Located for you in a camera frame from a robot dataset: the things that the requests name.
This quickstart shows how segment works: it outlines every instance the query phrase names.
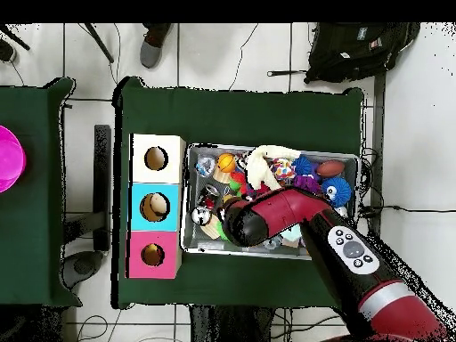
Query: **red robot arm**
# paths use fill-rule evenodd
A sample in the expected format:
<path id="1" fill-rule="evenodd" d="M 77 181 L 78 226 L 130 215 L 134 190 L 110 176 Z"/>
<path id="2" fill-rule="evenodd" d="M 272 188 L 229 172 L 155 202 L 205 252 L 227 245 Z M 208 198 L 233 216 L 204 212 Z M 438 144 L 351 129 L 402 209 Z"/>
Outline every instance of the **red robot arm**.
<path id="1" fill-rule="evenodd" d="M 300 224 L 305 245 L 352 335 L 394 342 L 438 342 L 445 326 L 370 243 L 324 199 L 288 186 L 253 201 L 224 204 L 223 229 L 253 246 Z"/>

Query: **pink bowl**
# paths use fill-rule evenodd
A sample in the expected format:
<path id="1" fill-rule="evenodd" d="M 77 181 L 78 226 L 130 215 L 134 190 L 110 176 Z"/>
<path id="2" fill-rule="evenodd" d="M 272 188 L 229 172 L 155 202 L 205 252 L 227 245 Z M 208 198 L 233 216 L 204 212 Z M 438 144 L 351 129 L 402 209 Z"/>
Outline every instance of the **pink bowl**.
<path id="1" fill-rule="evenodd" d="M 0 192 L 11 188 L 25 169 L 26 157 L 18 138 L 0 126 Z"/>

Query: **green table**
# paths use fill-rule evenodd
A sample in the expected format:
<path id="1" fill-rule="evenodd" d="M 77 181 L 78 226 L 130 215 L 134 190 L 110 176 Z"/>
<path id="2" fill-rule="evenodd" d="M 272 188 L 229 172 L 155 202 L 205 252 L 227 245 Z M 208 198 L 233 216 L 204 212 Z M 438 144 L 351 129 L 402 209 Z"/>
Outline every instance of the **green table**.
<path id="1" fill-rule="evenodd" d="M 118 279 L 113 279 L 112 304 L 334 306 L 311 261 L 184 254 L 174 280 L 126 279 L 128 134 L 359 155 L 362 98 L 360 89 L 347 94 L 256 94 L 150 89 L 136 77 L 122 80 L 114 93 L 113 225 L 119 232 L 113 234 L 112 277 Z"/>
<path id="2" fill-rule="evenodd" d="M 62 170 L 60 109 L 73 81 L 0 87 L 0 125 L 19 138 L 27 167 L 0 193 L 0 304 L 80 305 L 60 282 Z"/>

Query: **control buttons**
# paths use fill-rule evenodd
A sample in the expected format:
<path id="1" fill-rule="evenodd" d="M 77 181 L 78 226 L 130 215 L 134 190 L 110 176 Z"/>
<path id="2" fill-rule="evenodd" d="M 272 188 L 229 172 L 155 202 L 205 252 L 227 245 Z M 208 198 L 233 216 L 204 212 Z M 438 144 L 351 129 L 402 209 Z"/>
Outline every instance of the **control buttons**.
<path id="1" fill-rule="evenodd" d="M 358 258 L 364 254 L 364 247 L 358 241 L 349 241 L 344 245 L 344 255 L 347 258 Z"/>
<path id="2" fill-rule="evenodd" d="M 328 232 L 328 243 L 352 274 L 372 274 L 380 268 L 379 259 L 355 229 L 344 225 L 332 227 Z"/>

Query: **cyan box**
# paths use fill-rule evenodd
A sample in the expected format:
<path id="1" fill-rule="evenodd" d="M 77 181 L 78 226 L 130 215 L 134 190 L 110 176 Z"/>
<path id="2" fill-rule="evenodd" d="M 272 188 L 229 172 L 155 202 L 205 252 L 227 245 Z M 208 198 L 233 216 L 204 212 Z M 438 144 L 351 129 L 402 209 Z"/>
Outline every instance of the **cyan box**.
<path id="1" fill-rule="evenodd" d="M 169 201 L 169 213 L 164 220 L 150 222 L 141 215 L 141 201 L 147 194 L 160 193 Z M 132 186 L 132 231 L 177 231 L 179 218 L 179 185 L 166 183 L 133 183 Z"/>

